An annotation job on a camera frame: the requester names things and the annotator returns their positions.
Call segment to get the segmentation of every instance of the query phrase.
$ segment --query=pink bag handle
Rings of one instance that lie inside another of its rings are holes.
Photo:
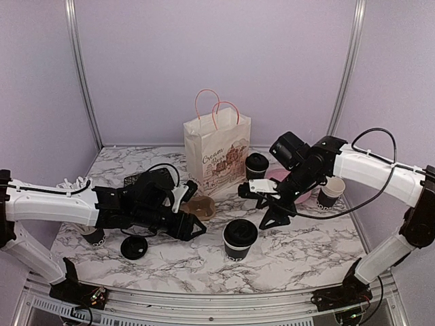
[[[198,120],[201,119],[201,117],[199,116],[199,111],[198,111],[198,106],[197,106],[198,97],[199,97],[199,94],[201,94],[202,92],[205,92],[205,91],[209,91],[209,92],[212,92],[213,94],[215,94],[217,97],[217,102],[220,103],[219,95],[214,90],[210,90],[208,88],[204,88],[203,90],[200,90],[195,97],[195,110],[196,110],[196,115],[198,116]]]
[[[215,120],[215,108],[216,108],[216,105],[217,105],[216,114],[218,114],[219,106],[220,106],[222,103],[226,103],[226,104],[229,104],[229,105],[231,105],[232,107],[234,107],[234,108],[236,109],[236,112],[237,112],[237,124],[239,124],[239,120],[240,120],[240,112],[239,112],[239,109],[237,109],[236,106],[235,106],[234,104],[232,104],[231,102],[228,102],[228,101],[220,101],[220,102],[217,102],[217,103],[213,106],[213,108],[211,109],[211,117],[213,118],[213,123],[215,124],[215,128],[216,128],[216,130],[218,129],[218,125],[216,124],[216,120]]]

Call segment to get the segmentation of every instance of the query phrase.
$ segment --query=black camera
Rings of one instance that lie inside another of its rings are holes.
[[[269,152],[286,170],[291,171],[306,160],[309,150],[308,144],[289,131],[275,141]]]

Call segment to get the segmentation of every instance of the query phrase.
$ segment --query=gray marble veining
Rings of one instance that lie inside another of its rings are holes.
[[[186,180],[186,161],[180,147],[104,148],[88,176],[95,185],[121,187],[125,177],[161,162],[174,164]],[[272,163],[270,168],[276,167],[279,165]],[[82,281],[201,294],[266,293],[339,283],[351,264],[364,255],[349,216],[327,221],[294,217],[290,225],[260,230],[248,256],[243,261],[231,261],[223,250],[224,226],[234,218],[259,225],[265,211],[256,210],[253,200],[239,198],[236,186],[213,198],[217,214],[205,222],[206,234],[190,242],[159,234],[148,239],[148,252],[137,261],[121,256],[120,245],[126,236],[119,230],[106,230],[105,245],[94,248],[67,223],[62,225],[52,250],[75,263]],[[323,215],[344,209],[344,202],[339,200],[332,210],[321,212],[315,204],[315,194],[298,205],[301,213]],[[129,232],[146,234],[147,230],[133,227]]]

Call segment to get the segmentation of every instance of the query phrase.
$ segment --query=metal frame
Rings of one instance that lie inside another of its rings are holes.
[[[95,145],[100,151],[103,148],[103,141],[98,128],[97,119],[95,118],[94,107],[90,99],[88,82],[86,81],[86,74],[84,69],[84,62],[82,58],[82,49],[80,47],[79,30],[77,27],[77,19],[75,17],[75,2],[74,0],[65,0],[65,9],[67,14],[69,36],[71,38],[71,45],[73,50],[73,58],[75,62],[75,69],[80,83],[80,90],[83,97],[84,106],[88,116],[92,136]]]
[[[401,313],[397,287],[390,273],[382,276],[385,303],[389,306],[394,326],[408,326]],[[110,321],[147,321],[145,325],[258,325],[278,326],[309,321],[317,316],[340,310],[317,312],[310,302],[314,289],[276,293],[238,295],[195,295],[185,293],[159,293],[109,287],[104,311],[92,310],[95,325],[113,325]],[[32,308],[68,316],[73,305],[48,297],[50,290],[45,280],[30,273],[20,296],[13,326],[27,324]],[[379,282],[372,284],[373,303],[379,300]],[[76,320],[86,320],[88,313],[81,310]]]
[[[358,49],[360,48],[362,23],[364,21],[364,13],[366,11],[366,0],[357,0],[355,6],[355,15],[353,17],[353,25],[351,31],[351,38],[349,41],[349,49],[347,51],[345,70],[341,79],[340,89],[338,90],[337,98],[335,101],[334,111],[329,123],[327,135],[333,136],[338,127],[341,113],[345,104],[345,98],[349,82],[355,68],[356,58],[358,56]]]

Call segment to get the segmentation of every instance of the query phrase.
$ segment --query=black coffee cup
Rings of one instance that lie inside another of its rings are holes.
[[[257,240],[257,227],[246,219],[235,219],[224,230],[225,253],[231,260],[240,261],[246,257]]]
[[[104,229],[91,228],[89,231],[83,232],[82,236],[86,241],[88,241],[94,247],[102,246],[106,241],[106,235],[104,234]]]
[[[269,167],[269,161],[264,155],[252,153],[246,158],[246,179],[263,179]]]
[[[329,211],[345,191],[345,182],[337,177],[327,178],[328,182],[320,188],[317,205],[323,211]]]

